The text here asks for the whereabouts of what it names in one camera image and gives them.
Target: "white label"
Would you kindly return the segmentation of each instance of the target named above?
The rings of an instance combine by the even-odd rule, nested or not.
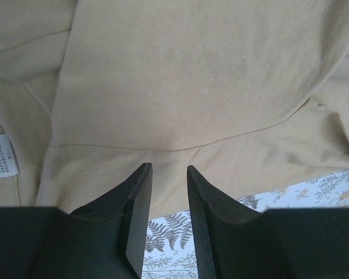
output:
[[[0,135],[0,178],[15,176],[18,173],[12,145],[6,134]]]

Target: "white patterned cloth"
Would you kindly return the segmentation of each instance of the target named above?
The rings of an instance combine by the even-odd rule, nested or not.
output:
[[[349,206],[349,170],[241,198],[239,202],[259,212],[268,208]],[[190,212],[176,213],[148,223],[142,278],[198,278]]]

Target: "beige fabric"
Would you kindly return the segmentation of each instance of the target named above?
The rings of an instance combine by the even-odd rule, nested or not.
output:
[[[21,205],[69,212],[143,162],[151,217],[187,208],[189,164],[235,198],[349,168],[349,1],[38,3],[0,24]]]

